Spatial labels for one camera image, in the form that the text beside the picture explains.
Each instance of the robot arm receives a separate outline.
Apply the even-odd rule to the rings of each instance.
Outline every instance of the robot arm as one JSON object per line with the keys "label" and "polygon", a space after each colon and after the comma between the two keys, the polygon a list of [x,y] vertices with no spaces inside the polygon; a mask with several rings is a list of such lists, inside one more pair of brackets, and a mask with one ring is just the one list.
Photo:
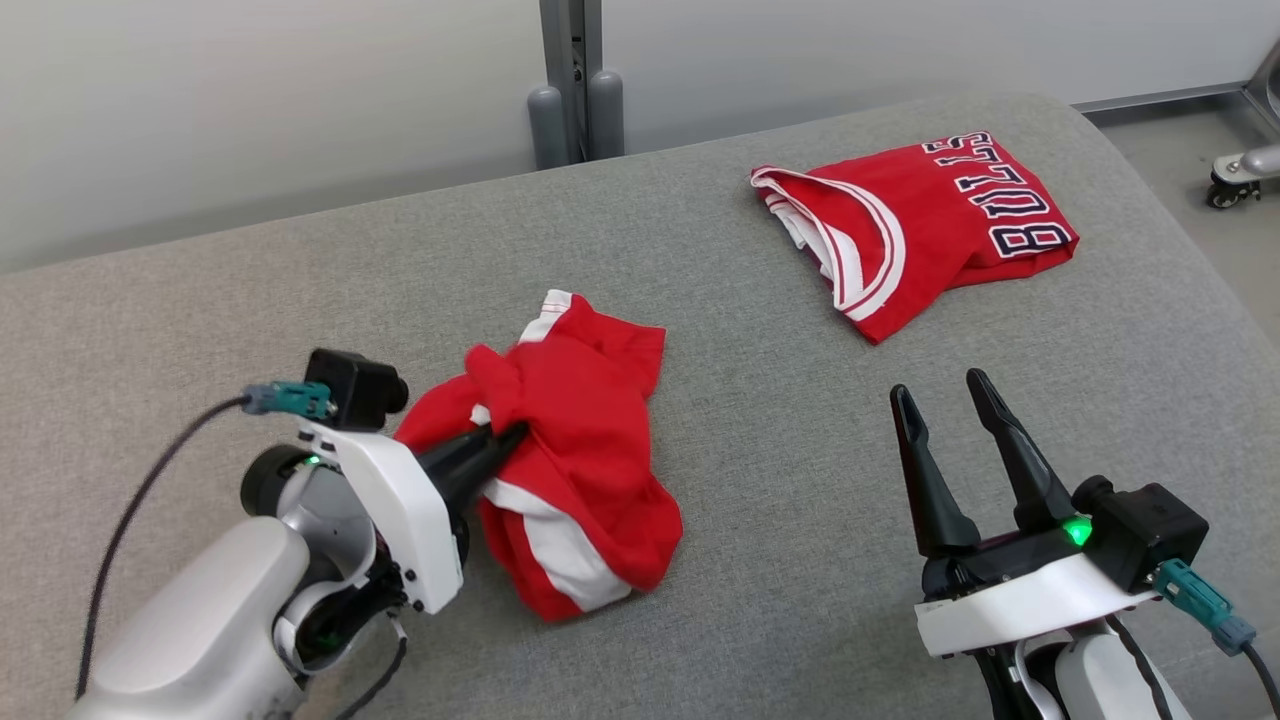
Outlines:
{"label": "robot arm", "polygon": [[133,616],[69,719],[289,717],[371,620],[435,614],[458,593],[461,514],[526,428],[485,425],[415,457],[376,432],[407,400],[393,368],[317,350],[307,380],[326,392],[275,383],[259,405],[298,414],[310,448],[250,465],[251,518]]}
{"label": "robot arm", "polygon": [[[998,720],[1188,717],[1114,615],[1158,597],[1157,568],[1189,562],[1208,524],[1155,484],[1115,493],[1093,478],[1073,497],[986,373],[969,370],[966,379],[1004,459],[1019,529],[980,538],[933,461],[915,401],[895,387],[890,400],[925,557],[924,602],[915,607],[925,650],[973,657]],[[1027,652],[1028,641],[1055,630],[1073,642]]]}

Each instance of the green led light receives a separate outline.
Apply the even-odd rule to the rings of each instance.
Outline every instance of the green led light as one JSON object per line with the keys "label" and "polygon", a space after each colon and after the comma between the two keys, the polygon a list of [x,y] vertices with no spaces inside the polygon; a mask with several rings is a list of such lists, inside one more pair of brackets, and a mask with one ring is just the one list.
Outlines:
{"label": "green led light", "polygon": [[1062,529],[1071,536],[1071,542],[1083,546],[1084,541],[1089,539],[1089,533],[1093,532],[1093,523],[1088,518],[1076,515],[1062,523]]}

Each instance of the floor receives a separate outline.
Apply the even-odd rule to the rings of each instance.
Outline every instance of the floor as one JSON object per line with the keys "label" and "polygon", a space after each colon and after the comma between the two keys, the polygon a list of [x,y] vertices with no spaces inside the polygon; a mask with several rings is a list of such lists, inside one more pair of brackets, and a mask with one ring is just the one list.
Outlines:
{"label": "floor", "polygon": [[1108,110],[1089,119],[1138,169],[1217,272],[1280,346],[1280,181],[1262,201],[1206,205],[1213,159],[1272,142],[1280,133],[1243,97]]}

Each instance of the gray fabric surface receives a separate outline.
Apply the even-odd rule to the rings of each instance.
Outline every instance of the gray fabric surface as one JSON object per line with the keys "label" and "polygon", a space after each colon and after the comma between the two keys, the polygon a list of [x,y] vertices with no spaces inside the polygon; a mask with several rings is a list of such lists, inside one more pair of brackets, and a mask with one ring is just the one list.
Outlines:
{"label": "gray fabric surface", "polygon": [[[745,183],[989,129],[1083,240],[1028,281],[959,290],[879,347],[829,304]],[[920,559],[887,395],[905,382],[987,534],[1012,497],[964,387],[984,368],[1074,487],[1160,480],[1213,529],[1197,561],[1280,665],[1280,368],[1229,290],[1083,118],[1033,96],[925,101],[672,151],[334,210],[0,279],[0,715],[70,703],[93,571],[182,424],[315,346],[397,365],[420,393],[543,293],[668,329],[654,465],[686,536],[652,596],[545,625],[485,551],[364,717],[980,717],[978,669],[925,653]],[[284,419],[197,436],[142,509],[102,637],[242,512],[241,473]],[[1199,717],[1256,717],[1257,679],[1172,610],[1130,615]],[[358,696],[387,632],[303,717]]]}

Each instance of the teal connector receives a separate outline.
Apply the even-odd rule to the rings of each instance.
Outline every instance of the teal connector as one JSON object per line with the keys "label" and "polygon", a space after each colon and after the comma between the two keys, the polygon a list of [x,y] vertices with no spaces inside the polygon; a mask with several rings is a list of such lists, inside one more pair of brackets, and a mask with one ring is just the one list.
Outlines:
{"label": "teal connector", "polygon": [[288,413],[311,420],[323,420],[333,414],[329,386],[324,383],[285,383],[248,386],[244,395],[250,401],[244,411],[250,415]]}
{"label": "teal connector", "polygon": [[1242,647],[1258,634],[1252,625],[1231,615],[1231,601],[1181,560],[1166,560],[1160,565],[1155,589],[1203,625],[1213,635],[1213,643],[1229,656],[1239,655]]}

